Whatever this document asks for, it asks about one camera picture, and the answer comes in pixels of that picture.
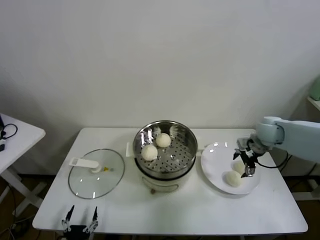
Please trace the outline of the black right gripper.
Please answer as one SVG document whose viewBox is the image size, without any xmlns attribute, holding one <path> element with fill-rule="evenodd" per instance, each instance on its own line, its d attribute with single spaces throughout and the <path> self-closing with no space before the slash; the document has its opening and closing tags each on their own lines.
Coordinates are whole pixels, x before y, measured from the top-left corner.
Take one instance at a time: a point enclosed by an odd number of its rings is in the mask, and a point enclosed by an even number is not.
<svg viewBox="0 0 320 240">
<path fill-rule="evenodd" d="M 241 150 L 237 148 L 235 149 L 233 160 L 239 156 L 241 156 L 244 163 L 244 173 L 241 175 L 241 178 L 253 177 L 256 171 L 255 161 L 260 157 L 258 146 L 255 143 L 242 143 Z"/>
</svg>

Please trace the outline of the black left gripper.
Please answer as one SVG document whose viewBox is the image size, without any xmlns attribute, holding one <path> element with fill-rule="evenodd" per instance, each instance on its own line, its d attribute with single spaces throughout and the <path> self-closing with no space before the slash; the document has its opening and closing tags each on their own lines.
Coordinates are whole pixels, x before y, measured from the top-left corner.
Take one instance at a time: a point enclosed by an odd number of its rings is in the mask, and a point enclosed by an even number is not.
<svg viewBox="0 0 320 240">
<path fill-rule="evenodd" d="M 90 225 L 70 225 L 70 219 L 75 206 L 73 205 L 68 211 L 65 219 L 61 221 L 64 235 L 90 235 L 98 226 L 98 207 L 95 207 L 94 214 Z"/>
</svg>

